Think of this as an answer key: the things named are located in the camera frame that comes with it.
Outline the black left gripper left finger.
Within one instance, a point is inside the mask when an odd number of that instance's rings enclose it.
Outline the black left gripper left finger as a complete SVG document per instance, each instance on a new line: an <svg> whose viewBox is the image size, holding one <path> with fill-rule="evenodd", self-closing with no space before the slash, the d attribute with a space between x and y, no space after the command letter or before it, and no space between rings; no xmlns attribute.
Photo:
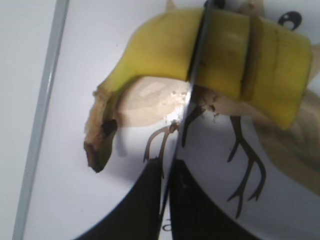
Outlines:
<svg viewBox="0 0 320 240"><path fill-rule="evenodd" d="M78 240L157 240L162 166L150 159L132 189L100 222Z"/></svg>

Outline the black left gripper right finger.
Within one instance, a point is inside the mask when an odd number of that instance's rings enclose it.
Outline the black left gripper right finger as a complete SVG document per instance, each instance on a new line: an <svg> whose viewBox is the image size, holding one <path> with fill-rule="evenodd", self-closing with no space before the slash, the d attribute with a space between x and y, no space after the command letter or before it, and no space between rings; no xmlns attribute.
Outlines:
<svg viewBox="0 0 320 240"><path fill-rule="evenodd" d="M180 159L172 171L169 210L174 240L257 239L210 200Z"/></svg>

